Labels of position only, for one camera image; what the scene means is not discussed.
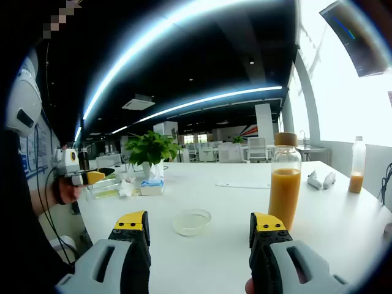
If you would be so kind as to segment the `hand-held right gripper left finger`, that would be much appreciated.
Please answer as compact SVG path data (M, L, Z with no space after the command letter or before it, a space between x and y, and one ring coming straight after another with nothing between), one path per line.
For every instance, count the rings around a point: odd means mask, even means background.
M151 256L148 212L120 217L107 239L75 263L56 285L58 293L148 293Z

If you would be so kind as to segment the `person's left hand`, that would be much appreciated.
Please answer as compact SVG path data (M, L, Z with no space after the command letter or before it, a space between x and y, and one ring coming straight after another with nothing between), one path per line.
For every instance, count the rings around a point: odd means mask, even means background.
M76 202L83 186L74 186L70 178L58 177L52 183L52 194L56 204L66 205Z

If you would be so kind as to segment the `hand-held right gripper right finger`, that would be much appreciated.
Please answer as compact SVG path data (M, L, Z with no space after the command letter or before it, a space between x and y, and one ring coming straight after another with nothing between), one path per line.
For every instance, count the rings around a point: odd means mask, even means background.
M254 293L348 293L349 284L330 273L328 262L295 241L277 217L253 212L249 267Z

